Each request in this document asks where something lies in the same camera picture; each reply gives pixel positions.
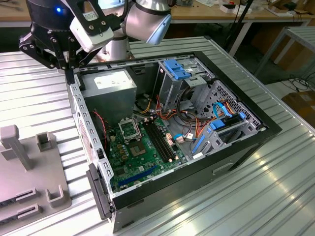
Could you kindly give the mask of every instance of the cable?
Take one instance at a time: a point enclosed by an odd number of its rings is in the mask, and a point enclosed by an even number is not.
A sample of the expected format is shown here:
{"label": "cable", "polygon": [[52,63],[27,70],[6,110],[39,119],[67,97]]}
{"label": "cable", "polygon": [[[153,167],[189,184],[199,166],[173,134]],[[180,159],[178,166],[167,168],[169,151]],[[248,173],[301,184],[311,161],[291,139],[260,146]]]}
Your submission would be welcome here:
{"label": "cable", "polygon": [[104,124],[104,120],[103,118],[97,113],[97,112],[93,112],[95,115],[98,116],[98,118],[100,119],[100,121],[102,122],[103,125],[103,129],[104,129],[104,138],[105,138],[105,145],[104,145],[104,149],[106,150],[106,144],[107,144],[107,140],[106,140],[106,128],[105,128],[105,124]]}
{"label": "cable", "polygon": [[148,103],[148,106],[147,106],[147,109],[145,109],[144,111],[140,112],[141,114],[145,114],[148,112],[148,110],[150,109],[150,104],[151,104],[151,99],[149,100],[149,103]]}
{"label": "cable", "polygon": [[123,14],[121,15],[121,21],[124,22],[125,18],[128,14],[129,11],[129,0],[125,0],[125,6],[124,6],[124,11]]}
{"label": "cable", "polygon": [[234,22],[233,22],[233,24],[231,25],[230,30],[229,30],[228,33],[226,34],[226,38],[225,38],[225,40],[224,40],[224,45],[226,44],[227,39],[231,36],[231,31],[232,31],[232,28],[233,28],[233,26],[234,26],[234,24],[235,24],[235,22],[236,22],[238,13],[239,13],[239,11],[240,11],[240,8],[241,8],[241,1],[240,1],[240,4],[238,4],[238,9],[237,9],[236,16],[235,16],[235,18],[234,18]]}
{"label": "cable", "polygon": [[231,33],[231,36],[228,38],[228,40],[226,41],[226,43],[224,44],[224,47],[223,49],[227,51],[229,45],[231,44],[233,38],[235,37],[235,35],[237,35],[237,32],[239,32],[239,30],[241,29],[242,27],[242,21],[248,11],[248,9],[250,8],[251,4],[252,4],[253,0],[248,0],[247,1],[247,4],[245,6],[245,9],[241,15],[241,17],[239,18],[239,20],[237,21],[237,24],[235,27],[233,27],[233,30],[232,30],[232,33]]}
{"label": "cable", "polygon": [[232,117],[232,115],[228,112],[228,110],[226,109],[225,106],[223,106],[223,105],[222,105],[221,103],[219,103],[219,102],[216,102],[216,103],[214,103],[214,105],[213,105],[213,113],[215,114],[215,116],[216,116],[217,118],[219,118],[219,115],[218,115],[218,113],[217,113],[216,106],[219,106],[226,116]]}
{"label": "cable", "polygon": [[183,134],[175,134],[173,139],[175,140],[175,139],[177,139],[178,137],[181,137],[181,136],[184,136],[184,135]]}
{"label": "cable", "polygon": [[230,107],[230,104],[228,102],[225,102],[226,106],[228,107],[228,110],[232,113],[235,114],[235,112],[232,110],[232,108]]}
{"label": "cable", "polygon": [[140,112],[135,111],[135,110],[133,110],[133,113],[134,113],[136,116],[139,116],[139,117],[143,117],[143,118],[148,118],[148,117],[149,117],[149,116],[145,116],[144,114],[141,114]]}
{"label": "cable", "polygon": [[[307,91],[309,89],[315,91],[315,83],[313,81],[310,81],[311,79],[315,78],[315,77],[311,77],[314,74],[315,72],[311,73],[305,79],[298,78],[295,75],[291,74],[290,77],[287,79],[275,80],[275,81],[272,81],[271,83],[281,82],[284,86],[296,92]],[[289,81],[293,87],[286,85],[284,81]],[[304,86],[304,88],[298,87],[296,84],[300,84]]]}
{"label": "cable", "polygon": [[213,121],[213,120],[215,120],[215,119],[216,119],[216,118],[213,117],[212,119],[209,119],[208,121],[206,121],[206,123],[204,123],[204,125],[201,127],[201,130],[200,130],[200,132],[199,132],[198,135],[200,135],[200,134],[202,133],[202,131],[204,130],[204,128],[206,127],[206,125],[207,125],[208,122],[211,122],[211,121]]}

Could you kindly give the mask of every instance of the motherboard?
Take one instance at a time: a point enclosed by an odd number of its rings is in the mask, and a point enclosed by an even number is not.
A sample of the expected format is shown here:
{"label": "motherboard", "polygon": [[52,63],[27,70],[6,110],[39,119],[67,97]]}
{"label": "motherboard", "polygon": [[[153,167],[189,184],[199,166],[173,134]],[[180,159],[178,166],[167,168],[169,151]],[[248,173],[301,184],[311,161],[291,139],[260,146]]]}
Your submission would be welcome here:
{"label": "motherboard", "polygon": [[[126,139],[140,133],[140,137]],[[134,122],[108,131],[109,162],[114,176],[113,192],[137,185],[165,171],[183,166],[187,159],[178,145],[168,140],[168,130],[161,118]]]}

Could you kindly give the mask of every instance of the aluminum profile table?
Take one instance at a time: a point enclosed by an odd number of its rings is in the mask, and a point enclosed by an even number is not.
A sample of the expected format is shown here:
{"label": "aluminum profile table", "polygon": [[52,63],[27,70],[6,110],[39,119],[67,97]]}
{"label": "aluminum profile table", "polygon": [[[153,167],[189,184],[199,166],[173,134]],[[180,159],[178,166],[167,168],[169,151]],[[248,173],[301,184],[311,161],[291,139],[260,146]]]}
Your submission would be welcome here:
{"label": "aluminum profile table", "polygon": [[[116,235],[314,235],[314,129],[253,75],[204,37],[131,44],[138,57],[203,51],[283,131],[240,168]],[[111,235],[101,221],[85,171],[88,164],[71,116],[63,75],[22,53],[0,55],[0,125],[17,124],[21,138],[42,131],[58,141],[72,206],[8,235]]]}
{"label": "aluminum profile table", "polygon": [[[257,76],[262,71],[268,59],[271,57],[271,55],[276,50],[278,45],[282,42],[285,36],[289,36],[291,40],[281,52],[283,56],[289,50],[289,47],[293,44],[294,41],[302,44],[304,47],[310,49],[313,53],[315,53],[315,27],[284,27],[273,42],[273,44],[270,46],[264,57],[261,59],[257,70],[254,73],[255,76]],[[315,61],[311,63],[311,65],[308,66],[308,68],[304,71],[304,76],[307,75],[314,67]]]}

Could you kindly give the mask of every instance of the wire bundle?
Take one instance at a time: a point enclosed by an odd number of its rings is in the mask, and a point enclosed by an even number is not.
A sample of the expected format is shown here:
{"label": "wire bundle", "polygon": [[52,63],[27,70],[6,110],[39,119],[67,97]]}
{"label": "wire bundle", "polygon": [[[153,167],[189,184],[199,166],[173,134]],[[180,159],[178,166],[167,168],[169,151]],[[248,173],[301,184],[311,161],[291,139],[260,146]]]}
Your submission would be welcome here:
{"label": "wire bundle", "polygon": [[159,96],[157,95],[157,105],[156,105],[156,113],[161,119],[168,120],[176,115],[176,110],[168,111],[167,114],[162,114],[161,104],[159,102]]}
{"label": "wire bundle", "polygon": [[100,121],[102,122],[102,125],[103,125],[103,130],[104,130],[104,138],[105,138],[105,145],[104,145],[104,149],[106,150],[106,145],[107,145],[107,140],[106,140],[106,127],[105,127],[105,123],[104,123],[104,119],[97,113],[97,112],[94,112],[93,113],[95,115],[97,115],[97,117],[100,119]]}
{"label": "wire bundle", "polygon": [[149,109],[150,109],[150,104],[151,104],[151,99],[149,100],[149,103],[148,103],[147,109],[145,109],[144,111],[141,111],[140,113],[141,113],[141,114],[145,114],[145,113],[147,113],[147,112],[149,111]]}
{"label": "wire bundle", "polygon": [[183,123],[186,125],[192,125],[196,124],[195,126],[195,138],[198,138],[198,136],[202,133],[203,129],[206,127],[206,125],[215,120],[216,118],[197,118],[197,116],[191,112],[181,111],[180,110],[180,102],[184,95],[188,94],[192,88],[189,86],[184,89],[184,91],[179,95],[177,102],[176,102],[176,111],[178,117],[182,120]]}
{"label": "wire bundle", "polygon": [[[311,79],[315,78],[314,74],[315,72],[311,73],[305,79],[296,77],[295,75],[291,74],[288,79],[275,80],[272,81],[271,83],[281,82],[284,86],[296,92],[307,91],[309,89],[315,91],[315,83],[311,81]],[[286,85],[284,81],[289,81],[293,87]]]}

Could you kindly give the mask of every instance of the table leg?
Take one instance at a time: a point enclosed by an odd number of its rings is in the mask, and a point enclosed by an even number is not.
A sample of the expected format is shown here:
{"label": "table leg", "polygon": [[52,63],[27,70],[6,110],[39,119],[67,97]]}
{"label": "table leg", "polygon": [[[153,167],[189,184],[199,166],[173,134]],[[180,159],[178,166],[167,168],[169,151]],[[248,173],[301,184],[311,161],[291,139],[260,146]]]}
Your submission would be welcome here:
{"label": "table leg", "polygon": [[306,68],[306,70],[304,71],[302,78],[306,79],[307,76],[310,74],[310,72],[312,72],[312,70],[315,68],[315,60],[312,61],[312,63]]}
{"label": "table leg", "polygon": [[[301,26],[307,26],[309,22],[310,21],[305,21],[301,24]],[[287,51],[290,49],[293,43],[294,43],[294,40],[290,39],[290,41],[287,43],[287,45],[283,48],[283,50],[279,53],[279,55],[275,59],[274,64],[278,64],[279,61],[281,61],[281,59],[284,57],[284,55],[287,53]]]}
{"label": "table leg", "polygon": [[263,69],[264,65],[268,61],[269,57],[273,54],[277,46],[281,43],[286,33],[286,28],[282,29],[276,40],[272,43],[271,47],[268,49],[264,57],[261,59],[257,70],[254,72],[254,76],[257,77],[257,75],[260,73],[260,71]]}
{"label": "table leg", "polygon": [[240,33],[238,34],[229,54],[233,57],[235,55],[235,53],[237,52],[239,46],[241,45],[245,35],[247,34],[248,30],[250,29],[252,23],[251,22],[247,22],[244,23]]}

